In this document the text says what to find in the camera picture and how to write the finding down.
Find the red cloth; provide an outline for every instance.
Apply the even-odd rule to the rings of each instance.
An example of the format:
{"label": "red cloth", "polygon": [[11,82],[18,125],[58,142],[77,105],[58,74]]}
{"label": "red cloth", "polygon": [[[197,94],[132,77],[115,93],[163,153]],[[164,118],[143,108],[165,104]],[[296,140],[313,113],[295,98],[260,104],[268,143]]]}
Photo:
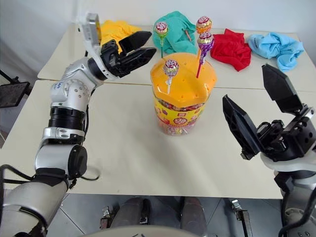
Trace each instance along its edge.
{"label": "red cloth", "polygon": [[225,29],[223,35],[214,35],[211,57],[231,64],[238,72],[250,64],[251,49],[244,42],[243,33]]}

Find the crumpled cloth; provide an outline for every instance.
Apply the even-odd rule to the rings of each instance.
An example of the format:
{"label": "crumpled cloth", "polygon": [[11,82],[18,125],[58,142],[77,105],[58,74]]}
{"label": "crumpled cloth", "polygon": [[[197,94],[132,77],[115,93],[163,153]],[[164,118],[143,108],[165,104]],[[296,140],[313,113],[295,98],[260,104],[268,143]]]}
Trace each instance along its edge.
{"label": "crumpled cloth", "polygon": [[302,42],[283,34],[274,32],[263,35],[251,35],[248,40],[249,47],[264,58],[276,57],[278,68],[288,72],[297,65],[298,56],[304,52]]}
{"label": "crumpled cloth", "polygon": [[224,34],[213,36],[214,47],[210,52],[212,58],[232,65],[238,72],[249,66],[251,49],[245,43],[243,33],[225,29]]}
{"label": "crumpled cloth", "polygon": [[118,45],[118,51],[122,52],[119,41],[141,30],[142,29],[137,26],[128,25],[126,21],[107,20],[101,26],[101,45],[109,42],[110,40],[115,40]]}
{"label": "crumpled cloth", "polygon": [[[194,32],[196,31],[196,26],[192,24],[183,14],[179,11],[174,11],[169,13],[155,22],[155,25],[159,21],[164,21],[167,23],[169,31],[167,36],[164,38],[163,42],[163,51],[166,53],[175,53],[175,52],[188,52],[188,53],[197,53],[195,47],[195,37]],[[185,33],[187,30],[191,42],[188,39],[188,36]],[[157,48],[161,48],[160,38],[157,36],[153,30],[153,41]]]}

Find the green cloth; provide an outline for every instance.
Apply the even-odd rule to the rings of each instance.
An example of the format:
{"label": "green cloth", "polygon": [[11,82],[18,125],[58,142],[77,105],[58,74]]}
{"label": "green cloth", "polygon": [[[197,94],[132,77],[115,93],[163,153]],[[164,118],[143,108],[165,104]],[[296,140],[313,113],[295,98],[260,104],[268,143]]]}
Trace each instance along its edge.
{"label": "green cloth", "polygon": [[[155,22],[155,25],[159,21],[166,22],[169,28],[168,34],[163,41],[164,52],[188,52],[194,54],[197,53],[194,37],[196,26],[193,25],[184,15],[182,15],[179,11],[174,11],[158,19]],[[188,36],[185,33],[185,30],[188,31],[188,34],[190,35],[192,42],[190,42]],[[153,40],[155,46],[157,48],[161,48],[160,38],[157,36],[156,33],[154,33]]]}

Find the white table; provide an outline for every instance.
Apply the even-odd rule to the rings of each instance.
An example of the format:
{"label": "white table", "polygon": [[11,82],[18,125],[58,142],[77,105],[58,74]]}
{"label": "white table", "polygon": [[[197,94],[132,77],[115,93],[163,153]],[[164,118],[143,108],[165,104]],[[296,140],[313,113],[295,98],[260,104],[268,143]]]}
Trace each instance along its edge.
{"label": "white table", "polygon": [[[152,31],[152,26],[143,26],[141,28],[145,31]],[[251,34],[267,34],[267,32],[257,31],[233,31],[244,32],[245,38]],[[214,34],[222,34],[224,29],[212,29],[211,32]],[[297,35],[294,33],[287,35],[299,40]],[[154,46],[151,38],[148,40],[145,46]],[[38,74],[38,77],[40,79],[59,80],[62,77],[65,68],[74,61],[82,58],[84,56],[84,52],[85,48],[83,46],[81,33],[78,32],[76,25],[71,25],[59,42],[56,50],[52,54],[47,64]],[[115,83],[151,84],[150,69],[159,59],[160,52],[158,50],[153,59],[147,65],[133,71],[133,74],[116,80]],[[255,53],[252,53],[251,55],[251,63],[249,67],[240,72],[237,72],[231,65],[216,61],[215,59],[211,58],[209,54],[207,55],[206,59],[214,66],[218,77],[216,87],[219,88],[264,89],[261,66],[266,63],[269,63],[275,67],[277,66],[275,58],[268,60]],[[286,74],[291,79],[297,91],[316,92],[316,68],[306,52],[304,52],[298,58],[297,67]]]}
{"label": "white table", "polygon": [[[4,147],[2,163],[34,173],[34,158],[49,120],[52,81],[38,80]],[[255,125],[282,119],[264,90],[213,89],[192,133],[171,137],[160,132],[149,85],[106,84],[90,101],[90,125],[84,146],[88,165],[101,169],[98,181],[79,180],[74,193],[281,198],[273,171],[260,158],[241,158],[222,111],[228,94]],[[315,104],[316,93],[299,92],[302,102]],[[9,172],[7,178],[13,178]]]}

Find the tiled floor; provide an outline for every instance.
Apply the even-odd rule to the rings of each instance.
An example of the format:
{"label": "tiled floor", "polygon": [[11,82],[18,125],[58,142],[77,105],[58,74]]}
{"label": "tiled floor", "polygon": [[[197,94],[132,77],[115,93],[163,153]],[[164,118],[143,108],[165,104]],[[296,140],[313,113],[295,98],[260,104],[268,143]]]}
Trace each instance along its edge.
{"label": "tiled floor", "polygon": [[[48,229],[48,237],[78,237],[99,230],[102,208],[121,205],[132,196],[67,194]],[[179,227],[173,203],[162,197],[146,197],[152,204],[151,220],[154,225]],[[243,237],[240,221],[236,220],[227,198],[200,197],[208,223],[209,237]],[[277,236],[281,228],[280,200],[238,199],[250,214],[253,235]]]}

